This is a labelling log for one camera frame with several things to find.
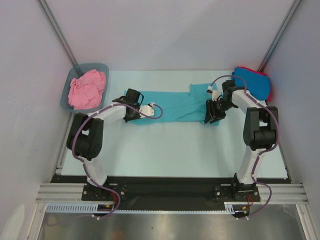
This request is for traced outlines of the teal t shirt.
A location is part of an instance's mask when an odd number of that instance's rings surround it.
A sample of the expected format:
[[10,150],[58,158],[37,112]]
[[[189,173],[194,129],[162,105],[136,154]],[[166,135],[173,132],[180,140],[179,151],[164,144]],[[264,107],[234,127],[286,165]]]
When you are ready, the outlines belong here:
[[163,110],[159,119],[140,118],[132,120],[136,125],[150,125],[155,123],[184,122],[205,123],[206,101],[211,100],[207,92],[208,83],[190,84],[188,92],[143,91],[143,105],[155,103]]

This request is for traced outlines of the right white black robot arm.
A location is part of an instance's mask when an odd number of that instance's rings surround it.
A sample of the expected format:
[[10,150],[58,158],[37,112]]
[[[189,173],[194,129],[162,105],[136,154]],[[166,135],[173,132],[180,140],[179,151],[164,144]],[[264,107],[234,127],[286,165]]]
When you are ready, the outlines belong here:
[[214,90],[213,85],[211,83],[207,88],[211,99],[205,102],[205,124],[223,120],[232,108],[240,109],[245,114],[242,136],[246,149],[240,168],[235,173],[236,185],[230,188],[231,196],[242,201],[249,194],[248,186],[258,183],[256,173],[260,160],[279,144],[279,113],[276,107],[260,103],[250,93],[246,83],[236,86],[234,80],[227,80],[222,84],[222,95]]

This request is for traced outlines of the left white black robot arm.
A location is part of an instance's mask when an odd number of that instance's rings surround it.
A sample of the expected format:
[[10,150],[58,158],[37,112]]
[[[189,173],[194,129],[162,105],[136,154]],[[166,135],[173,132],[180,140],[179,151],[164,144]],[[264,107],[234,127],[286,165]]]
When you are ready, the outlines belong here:
[[100,200],[107,199],[111,193],[111,188],[105,184],[108,174],[98,158],[103,147],[104,128],[120,120],[142,118],[144,98],[141,92],[130,88],[110,105],[88,114],[77,113],[73,118],[66,147],[82,165],[88,183],[94,186],[93,194]]

